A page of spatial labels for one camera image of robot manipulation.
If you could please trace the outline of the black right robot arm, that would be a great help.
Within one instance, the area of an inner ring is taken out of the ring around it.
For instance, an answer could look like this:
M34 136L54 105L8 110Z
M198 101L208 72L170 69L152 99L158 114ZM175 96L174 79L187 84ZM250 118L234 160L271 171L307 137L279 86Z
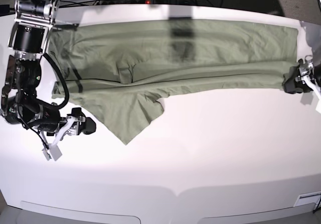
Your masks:
M21 124L35 132L45 149L49 146L43 133L55 136L58 142L65 135L90 135L96 131L95 121L86 117L81 108L73 108L65 118L60 115L70 95L61 71L47 53L52 31L63 29L56 25L59 4L60 0L15 0L15 23L8 41L14 54L9 56L1 92L1 116L11 125ZM42 58L48 61L62 84L65 96L59 105L37 97Z

